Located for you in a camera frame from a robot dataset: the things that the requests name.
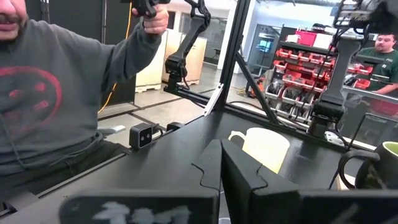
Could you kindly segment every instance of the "white mug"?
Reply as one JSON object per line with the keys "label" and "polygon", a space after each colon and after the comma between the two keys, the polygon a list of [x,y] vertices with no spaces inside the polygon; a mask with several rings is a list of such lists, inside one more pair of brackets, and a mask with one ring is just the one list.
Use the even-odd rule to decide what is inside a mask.
{"label": "white mug", "polygon": [[286,42],[292,42],[292,43],[297,43],[301,39],[300,35],[288,35],[286,38]]}
{"label": "white mug", "polygon": [[285,137],[264,128],[250,128],[246,135],[239,131],[231,131],[228,140],[234,136],[239,136],[244,140],[242,148],[244,152],[276,174],[279,172],[290,147]]}

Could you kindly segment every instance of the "floor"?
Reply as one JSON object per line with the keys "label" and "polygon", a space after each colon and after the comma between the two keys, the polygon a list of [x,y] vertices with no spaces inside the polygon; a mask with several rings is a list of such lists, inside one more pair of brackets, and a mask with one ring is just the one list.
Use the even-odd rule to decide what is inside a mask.
{"label": "floor", "polygon": [[[192,85],[192,91],[211,96],[220,80],[221,70],[211,65],[204,64],[199,85]],[[252,98],[241,96],[238,93],[246,86],[246,79],[243,74],[234,74],[229,89],[228,102],[245,101],[260,106],[258,101]],[[179,98],[178,96],[166,93],[163,90],[149,90],[143,93],[136,93],[136,101],[107,107],[100,115],[105,116],[118,114],[124,111],[132,113],[104,119],[99,122],[102,128],[123,125],[125,131],[107,137],[107,140],[118,142],[129,147],[129,131],[131,127],[140,123],[160,124],[166,127],[171,122],[187,123],[201,114],[203,109],[191,101]],[[221,192],[220,224],[230,223],[226,200]]]}

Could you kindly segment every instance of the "yellow cable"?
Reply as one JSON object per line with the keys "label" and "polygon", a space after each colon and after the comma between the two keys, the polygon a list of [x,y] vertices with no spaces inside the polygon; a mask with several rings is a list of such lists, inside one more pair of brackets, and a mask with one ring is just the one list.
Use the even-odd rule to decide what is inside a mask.
{"label": "yellow cable", "polygon": [[[130,33],[131,13],[132,13],[131,10],[132,10],[132,2],[130,2],[130,8],[129,8],[129,22],[127,23],[126,39],[129,38],[129,33]],[[111,100],[112,93],[116,89],[116,85],[117,85],[117,83],[115,83],[113,85],[112,90],[108,95],[108,99],[106,99],[104,106],[98,111],[98,113],[102,112],[105,109],[105,107],[108,105],[109,101]]]}

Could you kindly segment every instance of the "man's beard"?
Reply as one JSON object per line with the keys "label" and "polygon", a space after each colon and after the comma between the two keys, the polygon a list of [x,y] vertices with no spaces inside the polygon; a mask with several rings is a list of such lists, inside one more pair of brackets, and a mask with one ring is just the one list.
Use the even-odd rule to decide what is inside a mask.
{"label": "man's beard", "polygon": [[0,40],[0,46],[8,45],[15,42],[22,33],[23,20],[18,15],[7,15],[0,13],[0,24],[10,23],[18,25],[18,36],[14,40]]}

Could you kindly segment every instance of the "black table surface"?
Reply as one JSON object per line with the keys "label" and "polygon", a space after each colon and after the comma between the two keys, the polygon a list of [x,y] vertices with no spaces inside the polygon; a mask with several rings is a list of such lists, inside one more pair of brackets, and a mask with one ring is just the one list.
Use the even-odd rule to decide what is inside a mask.
{"label": "black table surface", "polygon": [[[224,112],[214,112],[158,139],[147,149],[124,156],[40,199],[0,223],[56,224],[57,211],[69,195],[85,189],[158,189],[175,183],[213,139],[227,139],[231,131],[260,125]],[[282,134],[290,142],[279,174],[306,189],[327,189],[340,152]],[[234,138],[239,146],[243,140]],[[355,176],[361,165],[351,160],[346,173]]]}

